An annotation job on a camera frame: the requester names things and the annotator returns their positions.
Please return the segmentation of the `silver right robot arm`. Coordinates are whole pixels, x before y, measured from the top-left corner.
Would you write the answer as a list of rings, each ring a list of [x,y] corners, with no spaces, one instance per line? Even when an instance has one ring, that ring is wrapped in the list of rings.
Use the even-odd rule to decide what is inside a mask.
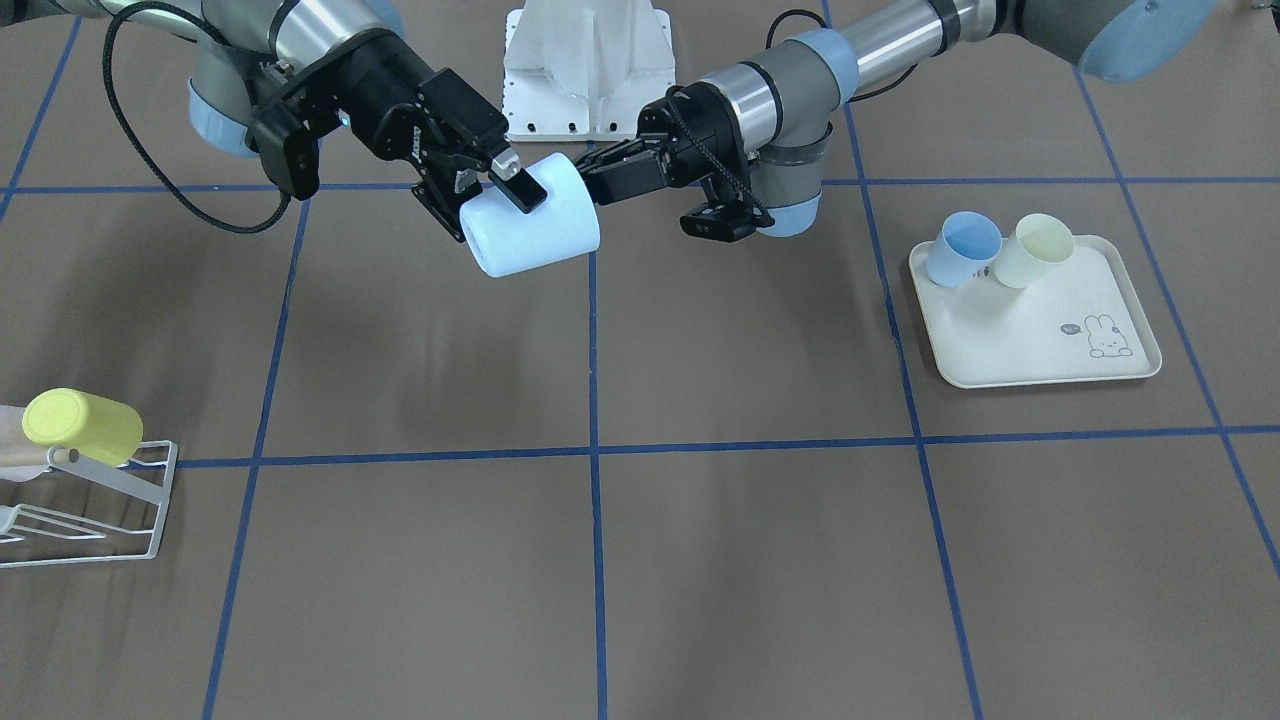
[[[529,214],[548,197],[507,141],[508,122],[451,68],[430,67],[404,40],[390,1],[5,1],[3,24],[55,15],[105,19],[101,74],[108,104],[141,160],[202,222],[255,234],[320,187],[323,137],[347,126],[383,161],[417,173],[413,196],[457,241],[480,176]],[[163,172],[116,96],[114,47],[125,24],[163,29],[193,45],[188,117],[209,145],[259,160],[280,200],[243,227],[191,201]]]

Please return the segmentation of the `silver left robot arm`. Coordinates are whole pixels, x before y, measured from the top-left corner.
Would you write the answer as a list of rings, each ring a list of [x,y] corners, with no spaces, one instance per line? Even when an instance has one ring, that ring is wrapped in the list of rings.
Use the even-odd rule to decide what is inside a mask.
[[[701,186],[685,234],[732,243],[806,231],[820,205],[832,115],[960,44],[1016,35],[1111,83],[1180,51],[1211,1],[895,1],[844,28],[818,27],[649,102],[635,138],[582,155],[591,200],[611,205]]]

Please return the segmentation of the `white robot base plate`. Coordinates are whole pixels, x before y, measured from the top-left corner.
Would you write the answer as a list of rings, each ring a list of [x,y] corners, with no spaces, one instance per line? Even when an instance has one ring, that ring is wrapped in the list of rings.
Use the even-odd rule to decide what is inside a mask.
[[[513,141],[632,138],[641,109],[676,81],[669,14],[649,1],[526,1],[504,32]]]

